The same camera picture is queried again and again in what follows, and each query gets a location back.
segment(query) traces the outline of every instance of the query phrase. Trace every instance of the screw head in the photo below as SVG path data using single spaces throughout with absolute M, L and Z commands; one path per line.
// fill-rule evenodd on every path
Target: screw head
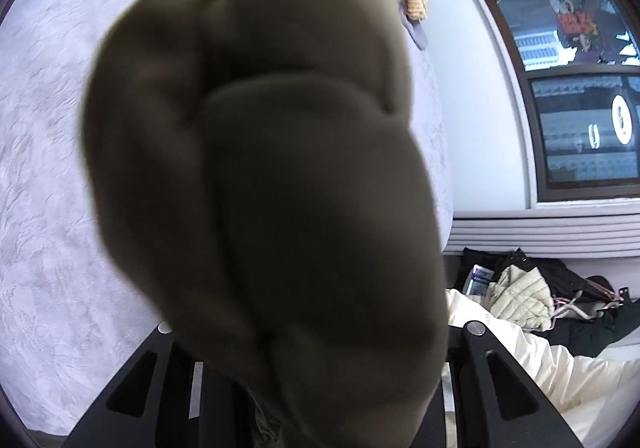
M 474 336 L 482 336 L 486 332 L 486 326 L 482 322 L 469 322 L 466 324 L 466 330 Z
M 169 325 L 167 322 L 162 322 L 160 323 L 160 325 L 158 325 L 158 332 L 160 334 L 169 334 L 173 331 L 174 330 L 171 328 L 171 325 Z

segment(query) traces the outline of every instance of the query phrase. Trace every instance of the window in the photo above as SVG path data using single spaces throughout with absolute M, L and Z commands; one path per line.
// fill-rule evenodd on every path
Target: window
M 630 1 L 486 1 L 525 100 L 538 200 L 640 195 L 640 30 Z

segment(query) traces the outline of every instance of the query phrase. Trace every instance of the white comforter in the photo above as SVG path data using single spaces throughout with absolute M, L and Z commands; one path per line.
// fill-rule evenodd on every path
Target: white comforter
M 485 323 L 538 384 L 585 448 L 605 448 L 618 434 L 640 399 L 640 360 L 614 362 L 573 357 L 562 346 L 524 333 L 514 323 L 499 320 L 455 290 L 447 290 L 449 325 L 471 320 Z M 451 382 L 443 372 L 445 395 Z M 455 422 L 447 409 L 447 438 L 455 446 Z

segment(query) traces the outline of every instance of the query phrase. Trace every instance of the black mount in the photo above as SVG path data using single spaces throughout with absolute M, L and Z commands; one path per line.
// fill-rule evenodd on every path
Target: black mount
M 250 398 L 204 367 L 189 419 L 195 360 L 154 331 L 114 376 L 63 448 L 251 448 Z M 480 322 L 449 328 L 459 448 L 582 448 L 561 415 Z M 412 448 L 447 446 L 442 385 Z

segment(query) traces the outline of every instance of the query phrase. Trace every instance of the window pane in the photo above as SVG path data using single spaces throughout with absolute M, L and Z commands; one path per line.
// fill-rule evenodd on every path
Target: window pane
M 497 0 L 526 70 L 640 65 L 619 0 Z
M 530 84 L 551 189 L 640 181 L 640 77 L 570 76 Z

